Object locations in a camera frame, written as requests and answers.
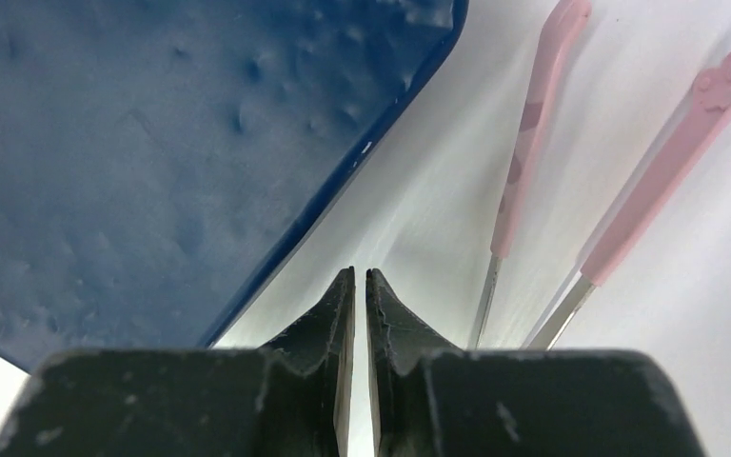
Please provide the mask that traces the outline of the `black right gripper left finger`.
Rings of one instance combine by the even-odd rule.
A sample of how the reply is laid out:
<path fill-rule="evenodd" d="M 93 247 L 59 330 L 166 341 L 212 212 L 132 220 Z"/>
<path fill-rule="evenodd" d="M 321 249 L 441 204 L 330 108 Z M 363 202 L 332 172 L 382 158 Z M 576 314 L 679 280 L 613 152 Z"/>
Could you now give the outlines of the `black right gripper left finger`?
<path fill-rule="evenodd" d="M 257 348 L 89 349 L 25 383 L 0 456 L 344 456 L 355 271 Z"/>

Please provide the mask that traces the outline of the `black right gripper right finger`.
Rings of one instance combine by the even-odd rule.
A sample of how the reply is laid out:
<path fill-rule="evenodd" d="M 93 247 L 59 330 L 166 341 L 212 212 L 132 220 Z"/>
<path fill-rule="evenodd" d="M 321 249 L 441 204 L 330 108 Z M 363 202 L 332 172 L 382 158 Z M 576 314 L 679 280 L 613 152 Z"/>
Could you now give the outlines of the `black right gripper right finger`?
<path fill-rule="evenodd" d="M 466 350 L 365 279 L 380 456 L 701 456 L 671 381 L 618 349 Z"/>

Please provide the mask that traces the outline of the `dark blue box lid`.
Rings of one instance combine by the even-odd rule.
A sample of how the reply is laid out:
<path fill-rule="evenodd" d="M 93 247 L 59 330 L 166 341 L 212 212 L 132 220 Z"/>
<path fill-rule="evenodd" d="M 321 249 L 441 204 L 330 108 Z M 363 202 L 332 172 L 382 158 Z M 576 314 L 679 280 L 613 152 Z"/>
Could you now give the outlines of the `dark blue box lid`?
<path fill-rule="evenodd" d="M 215 343 L 465 1 L 0 1 L 0 356 Z"/>

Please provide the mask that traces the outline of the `pink handled metal tongs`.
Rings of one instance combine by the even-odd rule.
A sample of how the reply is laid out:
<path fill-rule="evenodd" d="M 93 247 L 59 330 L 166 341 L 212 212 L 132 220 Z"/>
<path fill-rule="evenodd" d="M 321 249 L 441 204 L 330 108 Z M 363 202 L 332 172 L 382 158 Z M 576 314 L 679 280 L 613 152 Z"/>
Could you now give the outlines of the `pink handled metal tongs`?
<path fill-rule="evenodd" d="M 566 59 L 591 12 L 588 1 L 560 1 L 544 21 L 497 210 L 484 287 L 467 341 L 470 349 L 477 348 L 486 335 L 501 265 L 511 251 Z M 686 113 L 674 128 L 665 129 L 666 139 L 643 157 L 639 171 L 630 177 L 597 225 L 596 241 L 578 267 L 576 283 L 567 293 L 559 294 L 559 304 L 551 304 L 543 312 L 523 348 L 547 350 L 554 346 L 586 299 L 636 246 L 683 179 L 730 124 L 731 51 L 720 63 L 698 73 L 686 100 Z"/>

